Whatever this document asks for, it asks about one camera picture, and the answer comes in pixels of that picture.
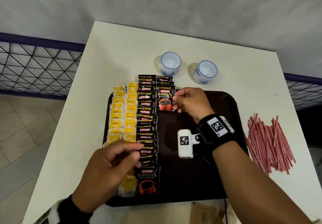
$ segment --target blue and white cup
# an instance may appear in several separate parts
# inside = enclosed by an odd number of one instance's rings
[[[166,52],[161,56],[159,69],[163,75],[174,76],[181,66],[181,58],[174,52]]]
[[[214,63],[209,60],[201,61],[194,72],[194,79],[199,84],[210,83],[218,73],[218,69]]]

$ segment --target white wall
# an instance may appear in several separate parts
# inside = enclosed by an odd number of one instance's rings
[[[322,0],[0,0],[0,32],[86,43],[94,20],[276,50],[322,77]]]

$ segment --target brown tray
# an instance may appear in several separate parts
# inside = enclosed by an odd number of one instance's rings
[[[234,98],[225,92],[205,91],[205,93],[213,110],[218,115],[224,116],[232,125],[237,143],[248,154]],[[111,101],[112,94],[108,102],[103,141],[106,140],[109,127]],[[158,163],[160,165],[158,196],[153,198],[115,196],[106,202],[107,205],[118,207],[227,198],[211,152],[204,150],[202,144],[193,146],[193,159],[181,159],[178,156],[177,132],[180,129],[190,129],[192,134],[198,133],[197,124],[187,113],[158,112]]]

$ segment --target person's right hand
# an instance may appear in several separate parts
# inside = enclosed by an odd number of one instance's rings
[[[210,107],[206,94],[201,88],[183,88],[173,96],[174,110],[187,112],[198,124],[205,116],[215,114]]]

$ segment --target black cable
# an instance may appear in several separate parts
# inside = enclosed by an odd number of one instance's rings
[[[228,219],[227,219],[227,203],[226,203],[226,199],[223,199],[223,201],[225,202],[225,217],[226,217],[226,224],[228,224]]]

